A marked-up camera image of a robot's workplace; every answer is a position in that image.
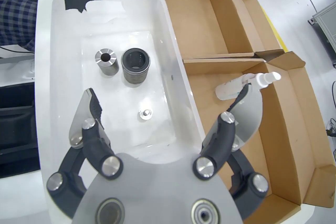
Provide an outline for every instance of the cardboard box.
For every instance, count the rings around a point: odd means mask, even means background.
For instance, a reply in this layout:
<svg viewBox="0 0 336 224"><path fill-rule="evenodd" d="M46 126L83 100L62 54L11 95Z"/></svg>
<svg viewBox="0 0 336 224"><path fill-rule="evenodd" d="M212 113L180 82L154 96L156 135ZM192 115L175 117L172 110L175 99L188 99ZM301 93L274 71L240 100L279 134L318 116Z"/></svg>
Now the cardboard box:
<svg viewBox="0 0 336 224"><path fill-rule="evenodd" d="M166 0L183 59L279 50L257 0Z"/></svg>
<svg viewBox="0 0 336 224"><path fill-rule="evenodd" d="M185 59L186 72L207 133L234 100L221 101L217 85L246 73L281 74L261 90L263 119L259 131L242 147L254 170L269 182L268 196L244 223L281 223L302 203L333 207L336 168L305 62L293 52L268 62L261 58ZM228 164L219 175L231 187Z"/></svg>

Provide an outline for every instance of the clear plastic bin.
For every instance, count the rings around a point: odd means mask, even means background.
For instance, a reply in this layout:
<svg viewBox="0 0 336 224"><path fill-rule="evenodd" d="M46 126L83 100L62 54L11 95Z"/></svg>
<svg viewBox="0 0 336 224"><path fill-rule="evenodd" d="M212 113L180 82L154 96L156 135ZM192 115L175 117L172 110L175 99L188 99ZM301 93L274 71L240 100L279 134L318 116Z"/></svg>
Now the clear plastic bin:
<svg viewBox="0 0 336 224"><path fill-rule="evenodd" d="M199 152L204 131L165 1L100 0L88 2L86 9L65 10L64 0L52 5L50 111L55 171L70 147L69 128L89 87L102 106L102 125L115 153L168 163ZM103 48L117 55L115 76L105 76L96 65L95 54ZM121 55L129 48L141 48L150 56L141 85L132 85L123 76ZM153 110L150 120L139 117L142 108Z"/></svg>

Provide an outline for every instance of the white spray bottle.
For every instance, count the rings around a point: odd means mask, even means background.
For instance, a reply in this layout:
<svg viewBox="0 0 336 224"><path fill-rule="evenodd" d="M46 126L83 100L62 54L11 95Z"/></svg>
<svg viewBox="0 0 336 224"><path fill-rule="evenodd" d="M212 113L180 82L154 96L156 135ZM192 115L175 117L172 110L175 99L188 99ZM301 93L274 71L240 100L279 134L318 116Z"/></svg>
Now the white spray bottle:
<svg viewBox="0 0 336 224"><path fill-rule="evenodd" d="M235 99L238 97L245 84L251 83L253 88L260 90L280 79L281 75L277 72L245 74L234 80L218 85L216 87L216 96L222 101Z"/></svg>

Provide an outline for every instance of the gray floor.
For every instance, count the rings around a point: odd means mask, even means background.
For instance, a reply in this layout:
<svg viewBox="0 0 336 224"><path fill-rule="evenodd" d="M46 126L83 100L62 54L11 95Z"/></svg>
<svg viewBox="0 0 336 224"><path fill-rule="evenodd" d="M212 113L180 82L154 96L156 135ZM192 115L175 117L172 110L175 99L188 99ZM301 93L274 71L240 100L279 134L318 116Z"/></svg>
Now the gray floor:
<svg viewBox="0 0 336 224"><path fill-rule="evenodd" d="M336 0L312 0L317 10ZM259 0L272 20L282 40L290 51L296 52L306 61L306 69L311 79L325 124L336 117L336 109L331 95L331 84L336 80L336 70L307 20L315 14L309 0ZM330 147L335 148L330 139ZM50 223L43 194L40 173L20 176L13 180L0 180L0 223ZM9 199L4 198L4 188ZM325 209L316 207L308 224L335 223L336 207Z"/></svg>

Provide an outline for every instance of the plaid shirt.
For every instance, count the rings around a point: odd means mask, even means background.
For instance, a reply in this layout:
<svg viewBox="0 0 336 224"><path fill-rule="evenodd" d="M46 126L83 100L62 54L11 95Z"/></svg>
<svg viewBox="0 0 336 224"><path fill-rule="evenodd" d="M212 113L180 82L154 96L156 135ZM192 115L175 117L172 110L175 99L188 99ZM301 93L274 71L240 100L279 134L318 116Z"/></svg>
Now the plaid shirt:
<svg viewBox="0 0 336 224"><path fill-rule="evenodd" d="M37 0L0 0L0 46L35 49Z"/></svg>

